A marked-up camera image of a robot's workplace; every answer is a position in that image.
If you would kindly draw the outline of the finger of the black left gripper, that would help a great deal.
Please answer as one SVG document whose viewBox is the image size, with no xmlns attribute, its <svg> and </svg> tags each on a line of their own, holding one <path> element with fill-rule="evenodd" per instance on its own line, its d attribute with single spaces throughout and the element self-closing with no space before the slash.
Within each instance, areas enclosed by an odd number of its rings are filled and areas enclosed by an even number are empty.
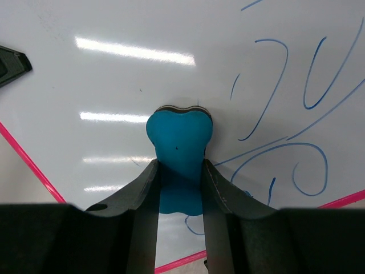
<svg viewBox="0 0 365 274">
<path fill-rule="evenodd" d="M 3 46 L 0 48 L 0 87 L 3 87 L 33 68 L 24 53 Z"/>
</svg>

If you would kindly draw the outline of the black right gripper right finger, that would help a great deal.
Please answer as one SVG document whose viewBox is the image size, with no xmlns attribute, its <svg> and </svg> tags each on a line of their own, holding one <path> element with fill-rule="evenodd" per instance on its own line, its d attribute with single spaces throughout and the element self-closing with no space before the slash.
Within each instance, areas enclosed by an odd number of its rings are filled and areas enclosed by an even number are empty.
<svg viewBox="0 0 365 274">
<path fill-rule="evenodd" d="M 276 210 L 202 165 L 209 273 L 363 273 L 362 209 Z"/>
</svg>

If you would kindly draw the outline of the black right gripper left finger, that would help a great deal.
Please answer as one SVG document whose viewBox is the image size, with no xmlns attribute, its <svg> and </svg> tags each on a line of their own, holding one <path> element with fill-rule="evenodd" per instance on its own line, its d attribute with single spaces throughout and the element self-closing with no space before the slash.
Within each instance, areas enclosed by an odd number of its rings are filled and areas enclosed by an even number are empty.
<svg viewBox="0 0 365 274">
<path fill-rule="evenodd" d="M 160 167 L 82 211 L 71 204 L 1 205 L 2 273 L 153 273 Z"/>
</svg>

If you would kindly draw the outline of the blue whiteboard eraser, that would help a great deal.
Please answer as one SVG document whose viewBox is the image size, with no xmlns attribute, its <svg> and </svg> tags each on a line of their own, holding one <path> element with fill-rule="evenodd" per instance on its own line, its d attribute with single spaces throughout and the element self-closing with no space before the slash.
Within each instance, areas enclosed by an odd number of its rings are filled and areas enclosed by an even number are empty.
<svg viewBox="0 0 365 274">
<path fill-rule="evenodd" d="M 211 114 L 201 106 L 162 106 L 148 118 L 146 132 L 161 167 L 160 213 L 201 215 L 201 169 L 213 135 Z"/>
</svg>

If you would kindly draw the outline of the pink framed whiteboard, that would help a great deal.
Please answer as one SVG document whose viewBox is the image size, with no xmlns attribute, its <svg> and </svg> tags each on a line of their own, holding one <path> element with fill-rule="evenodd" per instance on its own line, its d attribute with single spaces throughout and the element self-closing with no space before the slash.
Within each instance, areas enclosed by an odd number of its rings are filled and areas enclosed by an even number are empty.
<svg viewBox="0 0 365 274">
<path fill-rule="evenodd" d="M 1 134 L 39 178 L 3 201 L 106 198 L 172 104 L 210 111 L 208 158 L 257 200 L 364 207 L 363 1 L 2 1 L 1 45 L 33 67 L 1 89 Z"/>
</svg>

